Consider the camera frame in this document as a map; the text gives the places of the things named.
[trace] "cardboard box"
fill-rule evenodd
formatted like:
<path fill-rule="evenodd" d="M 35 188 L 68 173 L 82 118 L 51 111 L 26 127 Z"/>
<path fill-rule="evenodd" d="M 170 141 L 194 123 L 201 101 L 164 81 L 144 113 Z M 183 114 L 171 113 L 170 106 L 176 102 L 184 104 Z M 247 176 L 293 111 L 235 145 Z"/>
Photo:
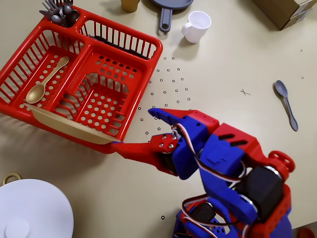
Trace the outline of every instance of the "cardboard box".
<path fill-rule="evenodd" d="M 303 20 L 317 0 L 253 0 L 279 30 Z"/>

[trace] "gray pan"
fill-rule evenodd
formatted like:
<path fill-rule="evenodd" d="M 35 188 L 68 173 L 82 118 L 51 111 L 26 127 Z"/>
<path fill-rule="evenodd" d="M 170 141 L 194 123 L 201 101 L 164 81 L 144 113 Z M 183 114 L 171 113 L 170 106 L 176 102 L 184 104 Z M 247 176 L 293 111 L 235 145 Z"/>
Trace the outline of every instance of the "gray pan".
<path fill-rule="evenodd" d="M 162 32 L 169 32 L 172 24 L 173 10 L 187 8 L 194 0 L 152 0 L 162 7 L 159 28 Z"/>

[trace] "gold rim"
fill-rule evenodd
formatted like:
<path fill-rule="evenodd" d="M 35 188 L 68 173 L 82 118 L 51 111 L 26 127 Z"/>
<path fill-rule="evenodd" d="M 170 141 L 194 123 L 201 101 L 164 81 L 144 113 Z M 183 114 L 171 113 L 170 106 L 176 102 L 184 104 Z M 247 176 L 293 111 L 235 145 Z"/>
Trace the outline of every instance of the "gold rim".
<path fill-rule="evenodd" d="M 7 176 L 4 177 L 2 180 L 2 186 L 8 183 L 9 178 L 15 177 L 17 180 L 21 180 L 22 176 L 18 173 L 9 173 Z"/>

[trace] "black plastic part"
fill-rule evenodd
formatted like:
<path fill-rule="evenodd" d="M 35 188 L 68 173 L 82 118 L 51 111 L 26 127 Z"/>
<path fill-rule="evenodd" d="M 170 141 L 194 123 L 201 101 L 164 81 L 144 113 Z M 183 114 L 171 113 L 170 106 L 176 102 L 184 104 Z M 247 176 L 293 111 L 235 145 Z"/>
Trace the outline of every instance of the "black plastic part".
<path fill-rule="evenodd" d="M 134 55 L 134 56 L 138 56 L 138 57 L 143 58 L 143 59 L 145 59 L 145 60 L 149 60 L 148 57 L 146 57 L 146 56 L 144 56 L 144 55 L 142 55 L 142 54 L 140 54 L 140 53 L 138 53 L 138 52 L 136 52 L 136 51 L 134 51 L 134 50 L 128 50 L 128 49 L 126 49 L 126 48 L 123 48 L 123 47 L 121 47 L 121 46 L 118 46 L 118 45 L 116 45 L 116 44 L 114 44 L 114 43 L 112 43 L 112 42 L 106 40 L 106 39 L 105 39 L 104 37 L 102 37 L 102 36 L 91 36 L 91 35 L 89 35 L 89 37 L 94 38 L 94 39 L 96 39 L 97 41 L 104 42 L 104 43 L 107 44 L 107 45 L 113 46 L 113 47 L 115 47 L 115 48 L 117 48 L 117 49 L 119 49 L 119 50 L 125 51 L 125 52 L 130 53 L 130 54 L 132 54 L 132 55 Z"/>
<path fill-rule="evenodd" d="M 191 216 L 198 221 L 210 222 L 216 216 L 216 212 L 208 203 L 201 203 L 191 212 Z"/>
<path fill-rule="evenodd" d="M 255 167 L 237 184 L 236 191 L 255 204 L 260 221 L 265 222 L 284 196 L 283 180 L 269 169 Z"/>
<path fill-rule="evenodd" d="M 161 159 L 163 165 L 165 165 L 173 174 L 178 175 L 172 159 L 173 153 L 159 153 L 158 156 Z"/>

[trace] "beige table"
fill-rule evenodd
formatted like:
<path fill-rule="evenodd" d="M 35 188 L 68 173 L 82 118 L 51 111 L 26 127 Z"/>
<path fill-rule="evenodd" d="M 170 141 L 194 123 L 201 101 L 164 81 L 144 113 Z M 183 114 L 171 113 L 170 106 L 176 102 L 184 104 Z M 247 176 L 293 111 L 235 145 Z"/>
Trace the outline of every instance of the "beige table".
<path fill-rule="evenodd" d="M 120 9 L 120 0 L 75 2 L 157 35 L 160 11 L 147 0 L 132 14 Z M 42 8 L 41 1 L 1 2 L 0 67 L 40 21 Z M 212 18 L 199 45 L 188 44 L 180 33 L 193 10 L 203 10 Z M 293 227 L 316 221 L 316 28 L 317 10 L 278 32 L 249 0 L 194 1 L 173 16 L 168 36 L 159 37 L 164 44 L 159 72 L 152 77 L 126 142 L 144 142 L 170 131 L 167 124 L 147 114 L 152 106 L 201 110 L 256 136 L 266 155 L 276 149 L 289 154 L 297 165 L 287 181 L 292 189 Z M 291 129 L 272 90 L 278 79 L 288 87 L 298 132 Z M 181 202 L 204 192 L 198 172 L 181 181 L 155 167 L 97 153 L 4 115 L 0 117 L 0 164 L 0 177 L 19 172 L 61 189 L 74 211 L 74 238 L 169 238 Z"/>

